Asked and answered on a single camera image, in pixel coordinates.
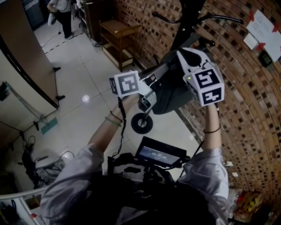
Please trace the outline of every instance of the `display screen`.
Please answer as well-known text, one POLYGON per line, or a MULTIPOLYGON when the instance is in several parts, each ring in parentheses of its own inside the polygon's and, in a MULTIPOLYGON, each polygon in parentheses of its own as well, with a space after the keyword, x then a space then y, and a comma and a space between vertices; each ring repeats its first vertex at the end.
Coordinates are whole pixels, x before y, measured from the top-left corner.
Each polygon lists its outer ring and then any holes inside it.
POLYGON ((166 163, 168 165, 174 164, 180 158, 177 156, 172 156, 168 153, 164 153, 155 149, 151 149, 149 147, 143 146, 140 153, 140 156, 144 156, 146 158, 150 158, 152 160, 156 160, 162 163, 166 163))

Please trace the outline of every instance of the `sneaker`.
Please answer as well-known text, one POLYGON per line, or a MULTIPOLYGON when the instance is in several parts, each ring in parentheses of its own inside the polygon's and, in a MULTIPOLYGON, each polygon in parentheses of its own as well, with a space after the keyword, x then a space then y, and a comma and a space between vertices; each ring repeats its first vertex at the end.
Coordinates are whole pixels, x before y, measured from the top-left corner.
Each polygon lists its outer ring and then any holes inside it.
POLYGON ((73 37, 74 37, 73 35, 70 35, 69 37, 66 37, 65 39, 70 40, 70 39, 72 39, 73 37))

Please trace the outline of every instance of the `bracelet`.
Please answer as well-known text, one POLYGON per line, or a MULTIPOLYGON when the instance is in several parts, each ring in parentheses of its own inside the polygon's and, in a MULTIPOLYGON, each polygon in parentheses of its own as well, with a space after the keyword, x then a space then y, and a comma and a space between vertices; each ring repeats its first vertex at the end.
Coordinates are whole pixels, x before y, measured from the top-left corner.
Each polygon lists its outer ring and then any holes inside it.
POLYGON ((118 127, 121 126, 121 124, 119 124, 119 123, 117 123, 117 122, 115 122, 115 121, 112 121, 112 120, 109 119, 108 117, 105 117, 105 120, 107 120, 108 122, 112 123, 112 124, 115 125, 115 126, 118 126, 118 127))
POLYGON ((121 121, 121 123, 123 122, 123 120, 121 120, 120 118, 118 118, 117 116, 115 116, 112 111, 110 111, 110 113, 111 113, 111 115, 113 115, 115 118, 119 119, 119 120, 121 121))
POLYGON ((204 132, 205 134, 215 133, 215 132, 217 132, 217 131, 220 129, 220 127, 219 127, 217 130, 215 130, 215 131, 205 131, 205 129, 204 129, 203 132, 204 132))

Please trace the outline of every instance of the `walking person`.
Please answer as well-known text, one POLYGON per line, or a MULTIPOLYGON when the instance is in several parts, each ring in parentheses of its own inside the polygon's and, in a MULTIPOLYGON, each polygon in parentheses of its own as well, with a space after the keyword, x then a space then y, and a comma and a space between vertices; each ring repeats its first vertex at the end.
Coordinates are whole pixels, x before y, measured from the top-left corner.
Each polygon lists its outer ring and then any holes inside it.
POLYGON ((51 0, 47 8, 54 14, 61 23, 65 39, 72 39, 71 32, 71 0, 51 0))

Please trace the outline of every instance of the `gray shirt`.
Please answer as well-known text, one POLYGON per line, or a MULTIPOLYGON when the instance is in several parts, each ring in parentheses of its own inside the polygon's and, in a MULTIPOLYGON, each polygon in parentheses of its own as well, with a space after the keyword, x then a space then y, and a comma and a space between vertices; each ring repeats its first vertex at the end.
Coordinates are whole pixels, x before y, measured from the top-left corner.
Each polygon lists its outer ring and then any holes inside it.
POLYGON ((60 12, 71 11, 71 0, 51 0, 49 4, 52 4, 60 12))
MULTIPOLYGON (((93 144, 79 151, 76 158, 46 190, 41 200, 41 212, 46 224, 64 224, 70 206, 87 190, 93 174, 102 174, 103 161, 103 153, 93 144)), ((178 180, 193 186, 204 195, 216 225, 228 224, 228 176, 222 162, 221 148, 201 152, 184 165, 186 175, 178 180)), ((123 224, 138 214, 141 212, 124 208, 116 224, 123 224)))

